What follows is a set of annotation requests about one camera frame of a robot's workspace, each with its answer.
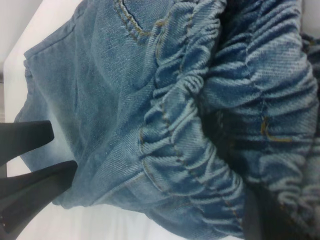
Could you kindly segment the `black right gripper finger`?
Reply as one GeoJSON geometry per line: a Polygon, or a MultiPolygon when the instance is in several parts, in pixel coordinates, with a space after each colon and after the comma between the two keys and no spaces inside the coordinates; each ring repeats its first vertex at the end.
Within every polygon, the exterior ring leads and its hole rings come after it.
{"type": "Polygon", "coordinates": [[[243,233],[245,240],[263,240],[261,209],[255,197],[247,197],[244,205],[243,233]]]}

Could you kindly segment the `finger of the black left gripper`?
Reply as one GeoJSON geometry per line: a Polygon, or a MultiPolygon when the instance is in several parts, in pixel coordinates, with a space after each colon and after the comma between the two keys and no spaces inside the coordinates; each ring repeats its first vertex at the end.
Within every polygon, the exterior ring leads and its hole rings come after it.
{"type": "Polygon", "coordinates": [[[0,165],[40,148],[54,139],[49,120],[2,122],[0,124],[0,165]]]}
{"type": "Polygon", "coordinates": [[[19,235],[32,219],[68,190],[77,170],[65,161],[34,172],[0,180],[0,233],[19,235]]]}

